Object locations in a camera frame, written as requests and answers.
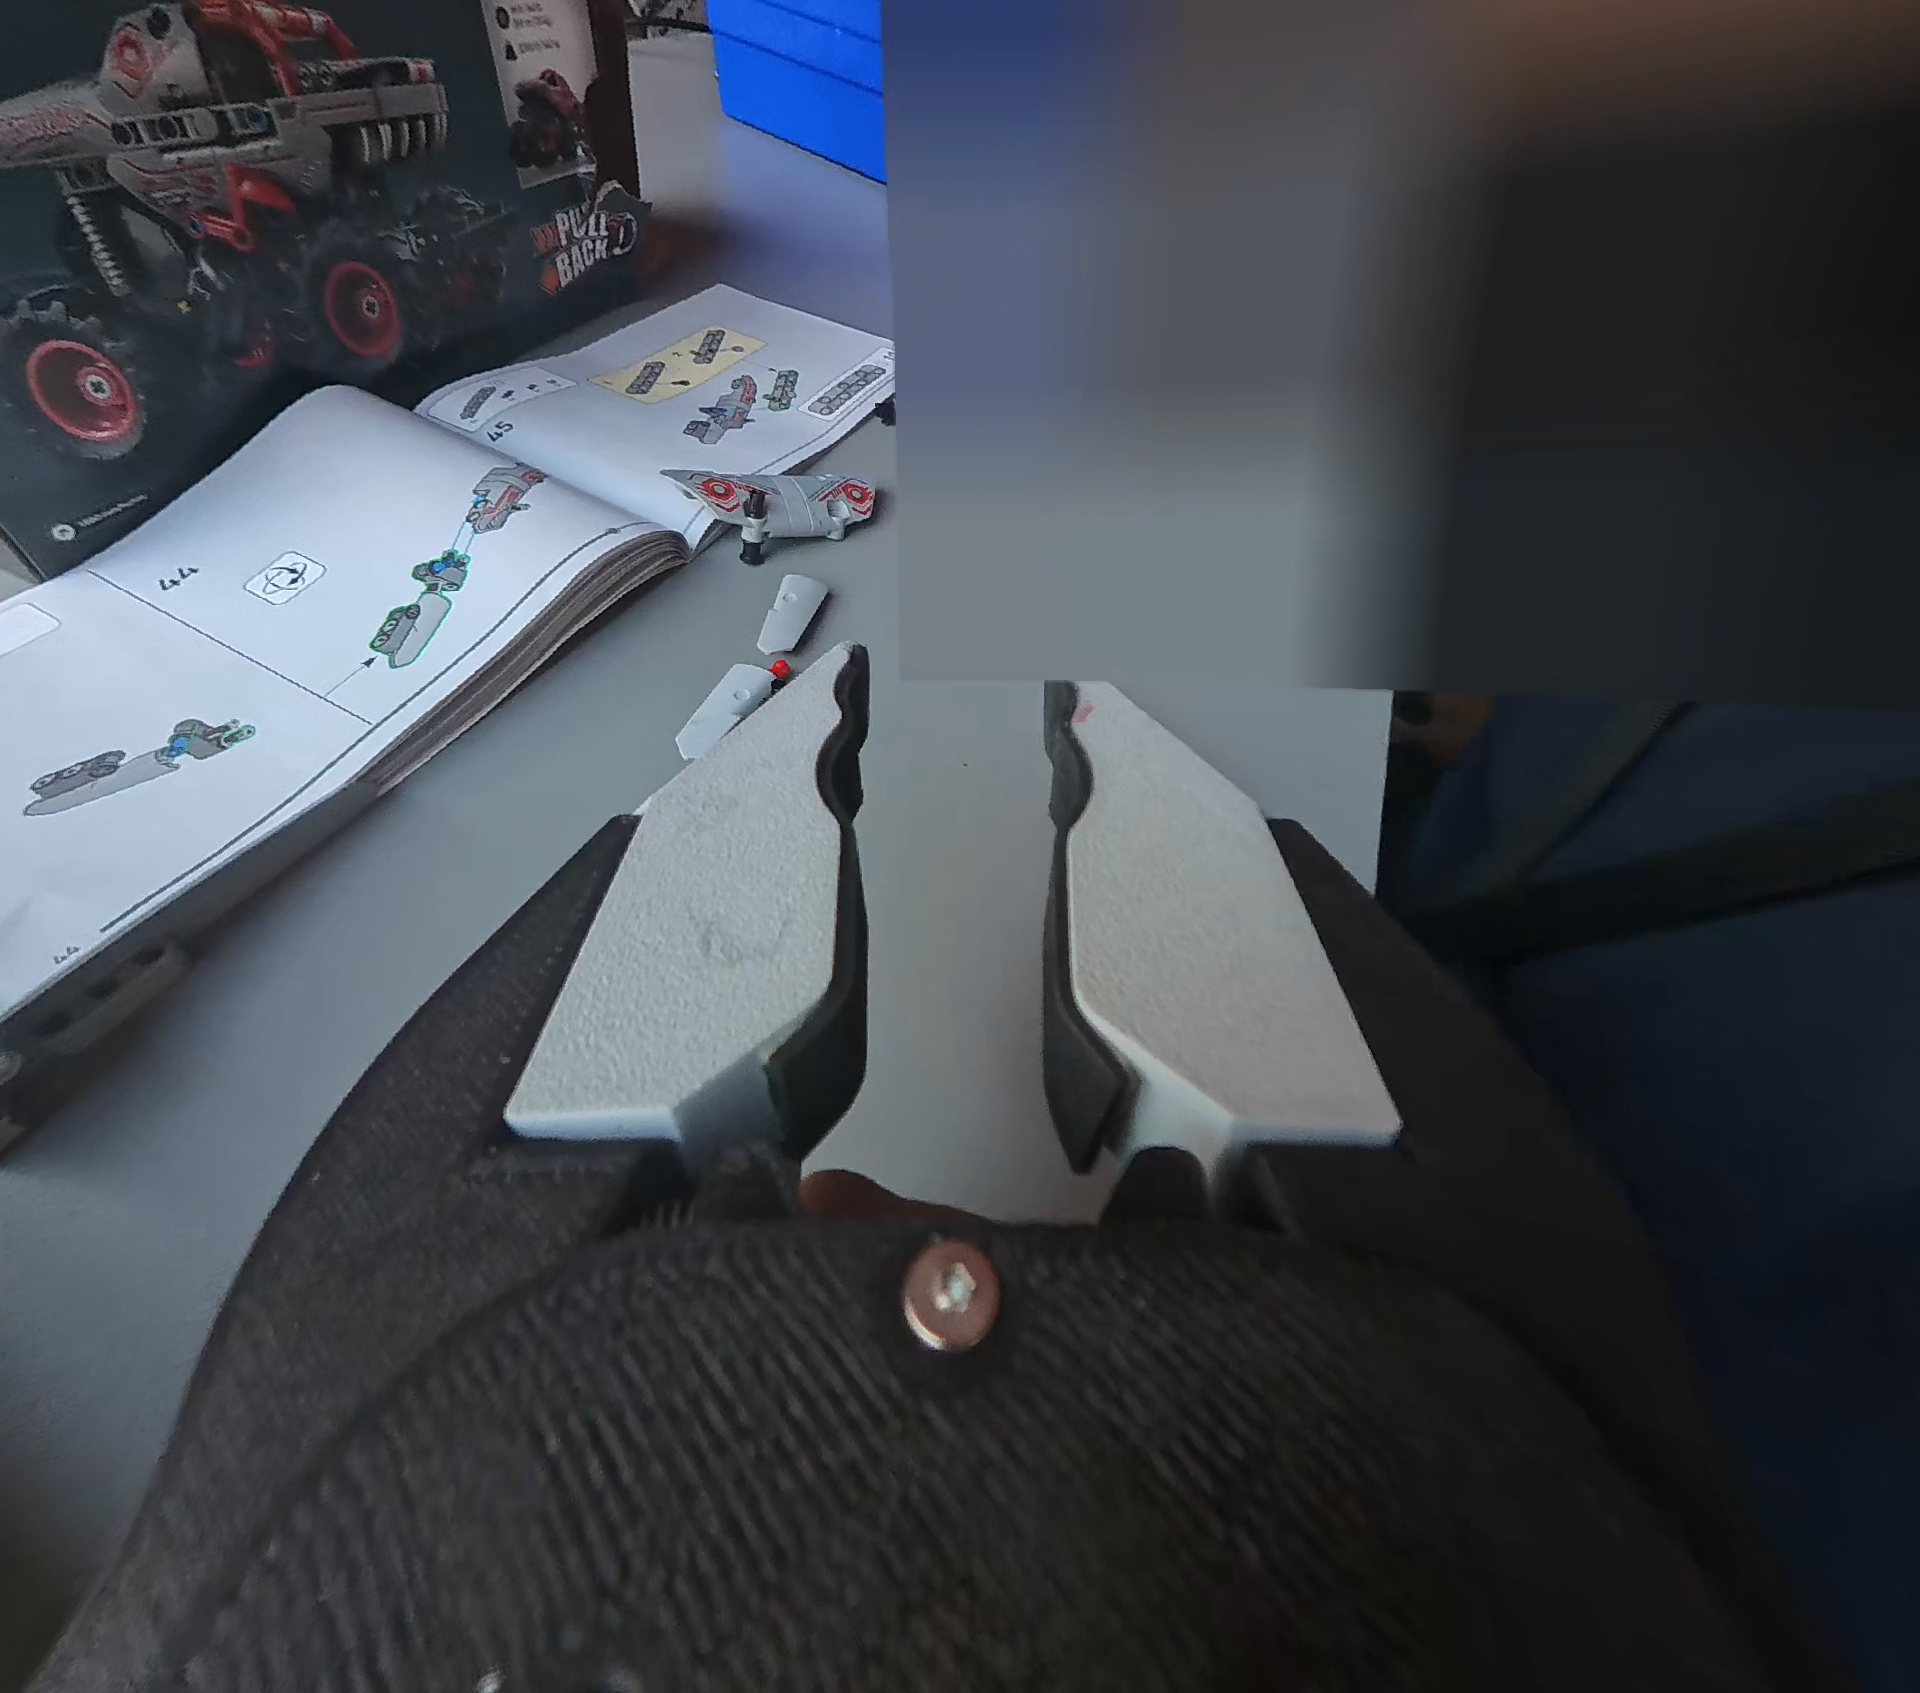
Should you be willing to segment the open lego instruction booklet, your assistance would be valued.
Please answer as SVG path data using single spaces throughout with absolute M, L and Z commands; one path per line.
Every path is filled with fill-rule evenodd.
M 1 1005 L 36 1033 L 191 903 L 380 797 L 760 480 L 896 391 L 893 344 L 714 286 L 416 411 L 329 384 L 76 571 L 4 602 Z

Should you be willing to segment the blue plastic bin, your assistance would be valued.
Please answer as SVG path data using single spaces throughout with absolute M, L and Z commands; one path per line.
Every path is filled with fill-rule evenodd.
M 882 0 L 706 0 L 721 111 L 886 180 Z

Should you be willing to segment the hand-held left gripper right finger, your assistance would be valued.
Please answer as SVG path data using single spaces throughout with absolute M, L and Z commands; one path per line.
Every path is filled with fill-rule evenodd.
M 1180 1152 L 1230 1195 L 1267 1149 L 1402 1134 L 1258 804 L 1103 681 L 1041 697 L 1052 823 L 1041 1087 L 1075 1175 Z

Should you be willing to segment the grey lego panel red pin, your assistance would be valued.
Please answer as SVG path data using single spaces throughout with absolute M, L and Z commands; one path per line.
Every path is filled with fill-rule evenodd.
M 765 666 L 731 664 L 709 689 L 676 734 L 676 751 L 683 763 L 707 755 L 725 734 L 775 697 L 796 671 L 777 657 Z

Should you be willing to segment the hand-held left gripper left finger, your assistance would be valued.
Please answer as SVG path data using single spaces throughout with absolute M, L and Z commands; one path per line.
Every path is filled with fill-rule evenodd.
M 823 1143 L 866 1074 L 868 711 L 868 650 L 835 645 L 636 815 L 507 1128 L 664 1143 L 688 1169 Z

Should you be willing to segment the grey lego assembly red stickers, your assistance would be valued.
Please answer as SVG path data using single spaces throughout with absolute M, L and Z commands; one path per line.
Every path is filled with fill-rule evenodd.
M 826 536 L 837 542 L 851 527 L 870 520 L 878 505 L 875 485 L 860 476 L 664 470 L 661 479 L 709 520 L 731 527 L 738 557 L 749 567 L 763 563 L 769 541 Z

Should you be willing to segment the dark blue cloth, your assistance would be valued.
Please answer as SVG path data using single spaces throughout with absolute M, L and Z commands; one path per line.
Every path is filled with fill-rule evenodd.
M 1631 1200 L 1796 1601 L 1915 1689 L 1915 713 L 1407 692 L 1378 889 Z

